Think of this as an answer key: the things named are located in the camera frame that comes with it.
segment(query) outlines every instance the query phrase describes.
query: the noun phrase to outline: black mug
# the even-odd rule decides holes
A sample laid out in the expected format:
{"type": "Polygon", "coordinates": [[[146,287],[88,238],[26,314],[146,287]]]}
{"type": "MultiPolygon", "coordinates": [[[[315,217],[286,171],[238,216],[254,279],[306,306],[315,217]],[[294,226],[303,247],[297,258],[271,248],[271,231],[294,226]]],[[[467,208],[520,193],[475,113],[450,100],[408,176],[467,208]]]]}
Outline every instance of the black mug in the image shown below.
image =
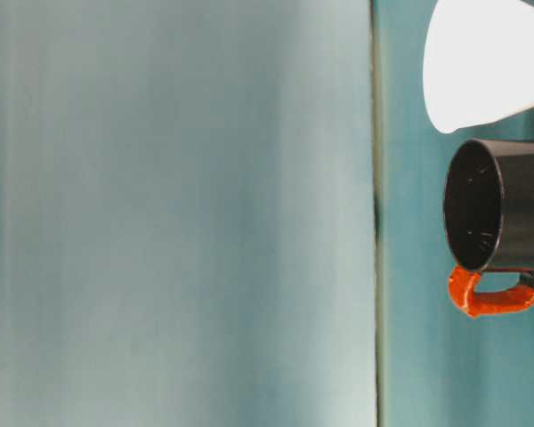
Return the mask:
{"type": "Polygon", "coordinates": [[[449,281],[456,306],[472,317],[534,304],[534,141],[470,140],[449,167],[443,203],[449,281]],[[484,272],[518,271],[516,286],[476,293],[484,272]]]}

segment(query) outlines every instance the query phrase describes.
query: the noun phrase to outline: orange handle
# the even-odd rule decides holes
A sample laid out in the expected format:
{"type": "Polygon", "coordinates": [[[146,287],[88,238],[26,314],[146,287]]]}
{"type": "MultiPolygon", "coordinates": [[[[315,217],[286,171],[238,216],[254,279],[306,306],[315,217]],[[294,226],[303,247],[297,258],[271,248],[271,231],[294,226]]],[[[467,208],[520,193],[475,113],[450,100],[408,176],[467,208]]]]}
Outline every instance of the orange handle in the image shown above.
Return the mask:
{"type": "Polygon", "coordinates": [[[476,293],[481,273],[456,266],[449,278],[449,295],[458,309],[472,318],[516,313],[534,305],[534,273],[522,273],[516,286],[501,292],[476,293]]]}

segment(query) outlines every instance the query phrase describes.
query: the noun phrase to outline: teal wall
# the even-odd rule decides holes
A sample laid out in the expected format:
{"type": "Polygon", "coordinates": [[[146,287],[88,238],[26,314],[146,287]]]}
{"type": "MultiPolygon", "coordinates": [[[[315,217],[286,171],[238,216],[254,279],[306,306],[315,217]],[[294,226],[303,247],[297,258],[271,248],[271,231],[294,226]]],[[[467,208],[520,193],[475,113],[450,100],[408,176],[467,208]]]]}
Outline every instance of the teal wall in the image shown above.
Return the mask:
{"type": "MultiPolygon", "coordinates": [[[[434,4],[374,3],[381,424],[534,425],[534,309],[477,320],[455,310],[441,218],[445,173],[460,143],[471,136],[534,138],[534,110],[451,135],[432,127],[421,78],[434,4]]],[[[502,289],[514,280],[493,275],[482,286],[502,289]]]]}
{"type": "Polygon", "coordinates": [[[0,0],[0,426],[374,424],[368,15],[0,0]]]}

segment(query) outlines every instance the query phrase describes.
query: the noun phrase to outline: white cone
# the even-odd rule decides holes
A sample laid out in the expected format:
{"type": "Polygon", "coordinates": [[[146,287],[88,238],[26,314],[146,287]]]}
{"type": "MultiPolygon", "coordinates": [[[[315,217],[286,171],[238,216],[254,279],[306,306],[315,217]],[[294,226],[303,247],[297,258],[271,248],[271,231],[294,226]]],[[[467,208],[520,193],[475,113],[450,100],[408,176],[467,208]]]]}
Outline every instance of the white cone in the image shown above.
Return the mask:
{"type": "Polygon", "coordinates": [[[425,43],[424,95],[443,133],[534,107],[534,7],[439,0],[425,43]]]}

